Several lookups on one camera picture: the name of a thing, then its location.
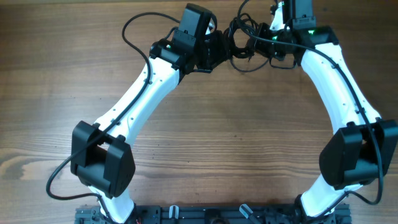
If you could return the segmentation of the black USB cable gold plug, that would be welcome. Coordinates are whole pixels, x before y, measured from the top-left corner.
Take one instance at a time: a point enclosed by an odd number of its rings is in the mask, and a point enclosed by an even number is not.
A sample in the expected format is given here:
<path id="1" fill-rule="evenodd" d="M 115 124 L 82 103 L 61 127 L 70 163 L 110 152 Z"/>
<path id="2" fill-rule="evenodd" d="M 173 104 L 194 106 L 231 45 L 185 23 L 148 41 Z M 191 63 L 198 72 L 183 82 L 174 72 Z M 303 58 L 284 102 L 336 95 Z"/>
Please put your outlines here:
<path id="1" fill-rule="evenodd" d="M 250 37 L 244 37 L 245 33 L 239 27 L 237 17 L 233 18 L 223 34 L 229 44 L 229 62 L 235 70 L 241 73 L 251 73 L 260 70 L 268 64 L 269 59 L 266 59 L 255 68 L 249 68 L 250 60 L 256 53 L 251 46 Z M 239 68 L 236 62 L 246 62 L 247 65 L 245 68 Z"/>

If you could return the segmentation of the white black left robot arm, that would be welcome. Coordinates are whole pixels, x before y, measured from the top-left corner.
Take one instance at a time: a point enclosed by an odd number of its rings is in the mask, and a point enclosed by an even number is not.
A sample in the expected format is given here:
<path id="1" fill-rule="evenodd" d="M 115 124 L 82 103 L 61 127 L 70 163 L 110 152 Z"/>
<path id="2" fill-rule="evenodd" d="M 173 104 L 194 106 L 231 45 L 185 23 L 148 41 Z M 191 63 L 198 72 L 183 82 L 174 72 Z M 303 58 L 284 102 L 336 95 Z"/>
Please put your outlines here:
<path id="1" fill-rule="evenodd" d="M 127 189 L 136 170 L 131 148 L 149 116 L 185 75 L 210 73 L 227 58 L 215 15 L 188 3 L 178 26 L 152 44 L 121 99 L 94 124 L 75 126 L 70 170 L 98 199 L 103 222 L 128 223 L 136 215 Z"/>

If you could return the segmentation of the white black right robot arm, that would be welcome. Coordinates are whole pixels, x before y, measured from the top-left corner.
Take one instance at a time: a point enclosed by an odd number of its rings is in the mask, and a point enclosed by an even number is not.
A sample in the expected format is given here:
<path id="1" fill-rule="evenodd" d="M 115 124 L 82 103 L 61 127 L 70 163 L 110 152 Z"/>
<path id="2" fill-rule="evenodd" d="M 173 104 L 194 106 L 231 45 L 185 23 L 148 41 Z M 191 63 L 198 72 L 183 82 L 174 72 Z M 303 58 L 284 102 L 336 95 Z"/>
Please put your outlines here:
<path id="1" fill-rule="evenodd" d="M 298 197 L 301 221 L 322 222 L 372 182 L 377 182 L 377 195 L 371 205 L 378 204 L 397 146 L 397 123 L 382 119 L 366 100 L 333 29 L 316 25 L 311 1 L 278 1 L 270 11 L 271 24 L 241 26 L 252 49 L 269 60 L 292 55 L 315 85 L 333 128 L 319 156 L 319 177 Z"/>

